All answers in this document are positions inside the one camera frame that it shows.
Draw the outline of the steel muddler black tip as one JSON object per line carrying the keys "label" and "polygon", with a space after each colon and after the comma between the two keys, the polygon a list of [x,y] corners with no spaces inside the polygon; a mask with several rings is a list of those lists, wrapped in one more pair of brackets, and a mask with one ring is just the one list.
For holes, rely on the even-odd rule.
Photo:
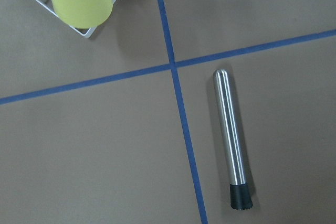
{"label": "steel muddler black tip", "polygon": [[213,82],[228,171],[230,206],[235,210],[250,209],[253,201],[246,179],[227,71],[216,70],[213,73]]}

